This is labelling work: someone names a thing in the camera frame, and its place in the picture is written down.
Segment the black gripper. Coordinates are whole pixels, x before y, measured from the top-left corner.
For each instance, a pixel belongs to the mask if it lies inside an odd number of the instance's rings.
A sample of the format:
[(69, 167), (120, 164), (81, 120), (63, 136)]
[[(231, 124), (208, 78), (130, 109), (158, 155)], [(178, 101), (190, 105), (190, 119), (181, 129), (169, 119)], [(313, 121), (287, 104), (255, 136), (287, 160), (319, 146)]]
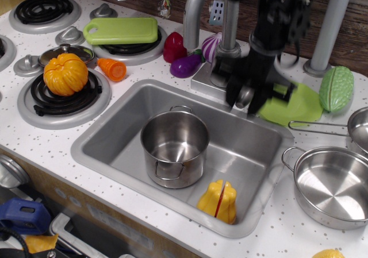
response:
[(233, 107), (243, 86), (254, 89), (248, 114), (256, 114), (272, 97), (288, 102), (296, 85), (276, 71), (275, 56), (250, 49), (243, 57), (215, 57), (214, 73), (227, 78), (226, 102)]

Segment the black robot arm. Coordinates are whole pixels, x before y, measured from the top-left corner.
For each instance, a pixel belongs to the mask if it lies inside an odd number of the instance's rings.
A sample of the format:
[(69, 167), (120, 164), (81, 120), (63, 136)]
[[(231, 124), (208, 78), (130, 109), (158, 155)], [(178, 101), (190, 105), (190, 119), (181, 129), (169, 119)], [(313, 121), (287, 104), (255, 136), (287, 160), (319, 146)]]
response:
[(296, 85), (284, 78), (274, 66), (285, 47), (300, 48), (300, 38), (310, 27), (313, 0), (258, 0), (258, 20), (250, 34), (250, 51), (245, 57), (215, 57), (212, 72), (228, 79), (226, 102), (238, 105), (242, 89), (253, 91), (246, 102), (249, 114), (256, 114), (268, 99), (288, 102)]

